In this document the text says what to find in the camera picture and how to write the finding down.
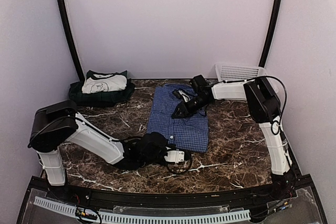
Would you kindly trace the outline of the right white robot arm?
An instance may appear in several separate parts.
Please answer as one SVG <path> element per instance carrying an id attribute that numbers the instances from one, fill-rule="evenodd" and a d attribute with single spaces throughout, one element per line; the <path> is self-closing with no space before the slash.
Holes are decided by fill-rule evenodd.
<path id="1" fill-rule="evenodd" d="M 196 96 L 187 100 L 180 91 L 174 91 L 181 102 L 172 113 L 173 119 L 189 118 L 215 100 L 245 100 L 249 115 L 259 125 L 266 140 L 271 160 L 272 185 L 266 194 L 273 200 L 286 195 L 294 186 L 295 174 L 281 119 L 285 108 L 269 82 L 270 76 L 247 80 L 221 81 L 209 84 L 202 75 L 195 76 L 190 85 Z"/>

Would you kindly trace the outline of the black curved front rail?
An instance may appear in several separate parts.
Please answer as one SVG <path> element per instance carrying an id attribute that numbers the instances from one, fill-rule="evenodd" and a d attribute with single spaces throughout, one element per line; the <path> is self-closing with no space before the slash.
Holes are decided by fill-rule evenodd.
<path id="1" fill-rule="evenodd" d="M 116 206 L 148 207 L 148 208 L 192 208 L 229 206 L 231 209 L 243 207 L 245 209 L 266 209 L 267 203 L 289 199 L 305 200 L 314 206 L 319 205 L 319 197 L 316 187 L 310 175 L 300 176 L 297 179 L 295 189 L 289 193 L 281 193 L 278 196 L 269 196 L 272 185 L 263 185 L 252 188 L 230 191 L 218 191 L 212 193 L 194 194 L 140 194 L 125 193 L 109 190 L 90 189 L 66 185 L 49 190 L 45 179 L 33 176 L 30 179 L 25 192 L 24 201 L 28 201 L 33 190 L 52 199 L 62 200 L 68 203 L 80 203 L 83 206 L 98 209 L 112 209 Z"/>

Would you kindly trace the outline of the right black frame post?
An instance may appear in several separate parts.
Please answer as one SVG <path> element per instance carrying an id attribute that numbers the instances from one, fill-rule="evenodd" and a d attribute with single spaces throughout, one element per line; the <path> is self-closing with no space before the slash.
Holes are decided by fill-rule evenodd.
<path id="1" fill-rule="evenodd" d="M 258 66 L 262 68 L 264 68 L 267 63 L 268 55 L 269 55 L 270 48 L 271 48 L 271 43 L 272 43 L 275 29 L 276 29 L 278 15 L 280 11 L 280 5 L 281 5 L 281 0 L 274 0 L 272 10 L 271 10 L 271 15 L 270 15 L 269 26 L 268 26 L 267 34 L 265 38 L 265 43 L 264 43 L 263 50 L 260 56 L 260 61 L 258 64 Z"/>

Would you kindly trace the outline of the blue checkered shirt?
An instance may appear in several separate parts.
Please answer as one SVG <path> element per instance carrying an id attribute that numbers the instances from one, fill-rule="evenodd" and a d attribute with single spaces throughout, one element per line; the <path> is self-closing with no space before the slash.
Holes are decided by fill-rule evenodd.
<path id="1" fill-rule="evenodd" d="M 174 90 L 182 90 L 188 97 L 196 93 L 185 84 L 169 83 L 155 88 L 147 133 L 157 132 L 177 148 L 197 153 L 208 150 L 208 118 L 197 113 L 189 118 L 171 118 L 180 103 Z"/>

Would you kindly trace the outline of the white and green raglan shirt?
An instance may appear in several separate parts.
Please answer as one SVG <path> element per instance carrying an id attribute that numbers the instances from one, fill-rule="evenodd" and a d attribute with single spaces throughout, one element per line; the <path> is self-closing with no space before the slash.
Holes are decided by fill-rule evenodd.
<path id="1" fill-rule="evenodd" d="M 82 93 L 122 91 L 127 86 L 127 71 L 121 73 L 97 73 L 89 70 L 86 74 Z"/>

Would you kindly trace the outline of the black frame post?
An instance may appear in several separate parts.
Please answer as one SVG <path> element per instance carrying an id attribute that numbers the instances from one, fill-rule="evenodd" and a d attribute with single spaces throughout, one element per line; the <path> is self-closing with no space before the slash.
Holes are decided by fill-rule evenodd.
<path id="1" fill-rule="evenodd" d="M 271 15 L 270 15 L 269 26 L 268 26 L 267 34 L 265 38 L 265 43 L 264 43 L 263 50 L 260 56 L 260 61 L 258 64 L 258 66 L 262 68 L 264 68 L 267 63 L 268 55 L 269 55 L 270 48 L 271 48 L 271 43 L 272 43 L 275 29 L 276 29 L 278 15 L 280 11 L 280 5 L 281 5 L 281 0 L 274 0 L 272 10 L 271 10 Z"/>
<path id="2" fill-rule="evenodd" d="M 75 41 L 72 35 L 68 13 L 67 13 L 67 8 L 66 8 L 66 2 L 65 0 L 57 0 L 57 4 L 58 4 L 60 18 L 61 18 L 62 26 L 64 29 L 66 41 L 68 44 L 69 52 L 71 55 L 72 63 L 74 65 L 78 79 L 80 81 L 84 81 L 85 75 L 84 75 L 80 60 L 79 60 Z"/>

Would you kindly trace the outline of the white plastic laundry basket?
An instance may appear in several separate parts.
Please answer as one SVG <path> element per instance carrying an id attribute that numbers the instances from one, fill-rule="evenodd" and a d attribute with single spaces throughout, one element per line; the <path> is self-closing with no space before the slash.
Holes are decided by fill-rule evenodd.
<path id="1" fill-rule="evenodd" d="M 244 92 L 244 80 L 268 75 L 267 70 L 263 67 L 242 66 L 222 62 L 215 64 L 215 72 L 218 79 L 216 84 L 224 85 L 230 82 L 228 84 L 230 89 L 237 90 L 238 92 Z"/>

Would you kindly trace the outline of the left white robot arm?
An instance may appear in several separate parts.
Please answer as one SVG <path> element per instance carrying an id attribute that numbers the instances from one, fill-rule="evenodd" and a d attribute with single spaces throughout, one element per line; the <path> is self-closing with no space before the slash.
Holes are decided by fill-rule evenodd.
<path id="1" fill-rule="evenodd" d="M 87 121 L 71 100 L 38 109 L 28 143 L 41 161 L 54 193 L 63 201 L 74 197 L 74 189 L 66 183 L 59 146 L 70 142 L 96 154 L 119 169 L 138 169 L 145 160 L 134 147 L 134 140 L 114 138 Z"/>

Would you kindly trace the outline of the dark green plaid garment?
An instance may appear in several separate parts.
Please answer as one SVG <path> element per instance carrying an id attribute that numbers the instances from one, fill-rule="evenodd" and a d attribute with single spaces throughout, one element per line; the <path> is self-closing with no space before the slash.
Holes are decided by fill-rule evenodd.
<path id="1" fill-rule="evenodd" d="M 117 103 L 127 102 L 134 93 L 135 85 L 130 79 L 127 80 L 127 86 L 122 91 L 98 92 L 94 94 L 82 93 L 84 82 L 72 83 L 69 88 L 68 97 L 77 106 L 89 106 L 96 108 L 109 108 Z"/>

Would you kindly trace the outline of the left black frame post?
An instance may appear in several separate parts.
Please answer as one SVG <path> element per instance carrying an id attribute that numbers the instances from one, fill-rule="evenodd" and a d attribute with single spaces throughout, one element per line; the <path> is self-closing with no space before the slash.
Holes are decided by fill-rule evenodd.
<path id="1" fill-rule="evenodd" d="M 67 13 L 67 8 L 66 8 L 66 2 L 65 0 L 57 0 L 57 4 L 58 4 L 60 18 L 61 18 L 62 26 L 64 29 L 66 41 L 68 44 L 69 52 L 71 55 L 72 63 L 74 65 L 78 79 L 80 81 L 84 81 L 85 75 L 84 75 L 80 60 L 79 60 L 75 41 L 72 35 L 68 13 Z"/>

